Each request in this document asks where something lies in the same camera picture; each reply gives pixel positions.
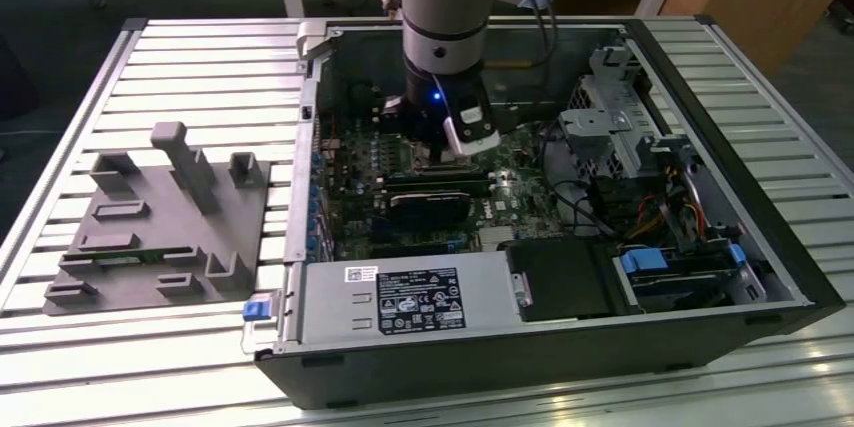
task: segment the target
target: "power supply label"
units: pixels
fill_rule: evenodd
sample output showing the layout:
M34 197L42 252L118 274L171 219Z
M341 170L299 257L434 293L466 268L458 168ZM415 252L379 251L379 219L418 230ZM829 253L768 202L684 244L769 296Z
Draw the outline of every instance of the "power supply label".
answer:
M377 305L385 335L466 327L457 269L377 274Z

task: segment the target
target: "circuit board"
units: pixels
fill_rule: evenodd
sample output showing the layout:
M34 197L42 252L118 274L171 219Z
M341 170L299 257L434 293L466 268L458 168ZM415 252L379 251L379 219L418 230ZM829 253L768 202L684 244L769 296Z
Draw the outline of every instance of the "circuit board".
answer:
M535 166L529 130L507 135L498 148L470 158L446 156L431 162L425 146L370 127L357 122L341 139L323 142L337 260L479 252L485 246L478 232L491 227L507 227L503 231L511 231L514 239L562 235L561 218ZM390 194L383 182L430 179L447 172L482 174L489 179L483 181L489 192L471 198L466 219L439 230L407 231L386 225Z

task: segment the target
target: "aluminum extrusion table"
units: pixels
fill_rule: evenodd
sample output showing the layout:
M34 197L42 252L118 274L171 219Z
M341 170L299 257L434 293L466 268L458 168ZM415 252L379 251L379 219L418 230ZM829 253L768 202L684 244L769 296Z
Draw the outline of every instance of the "aluminum extrusion table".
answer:
M852 173L718 27L693 18L646 24L837 290L854 300ZM282 286L298 25L297 19L128 22L0 249L0 424L852 422L854 307L698 369L350 411L290 405L251 364L274 325L245 332L242 303L44 316L44 290L95 190L86 172L98 152L112 149L130 149L139 165L166 164L148 146L156 121L184 122L188 143L205 147L213 162L246 150L274 162L257 289Z

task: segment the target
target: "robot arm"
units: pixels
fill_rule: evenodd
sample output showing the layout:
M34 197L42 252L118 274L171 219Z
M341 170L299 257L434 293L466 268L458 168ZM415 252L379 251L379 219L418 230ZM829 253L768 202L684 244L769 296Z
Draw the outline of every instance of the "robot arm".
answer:
M401 0L406 102L441 122L451 150L469 156L499 144L486 93L483 46L493 0ZM550 0L507 0L542 8Z

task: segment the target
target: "blue tab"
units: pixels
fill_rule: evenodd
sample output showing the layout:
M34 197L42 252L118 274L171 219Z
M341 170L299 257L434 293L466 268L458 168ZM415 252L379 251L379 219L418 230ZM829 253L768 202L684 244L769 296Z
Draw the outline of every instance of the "blue tab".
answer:
M646 270L668 269L668 260L661 249L636 249L619 257L623 270L628 274Z
M270 311L273 309L273 299L250 300L243 304L243 320L254 322L257 320L270 320Z
M742 246L738 244L730 244L730 255L733 256L733 261L736 265L740 267L745 265L748 262L748 256L745 255L745 251L742 250Z

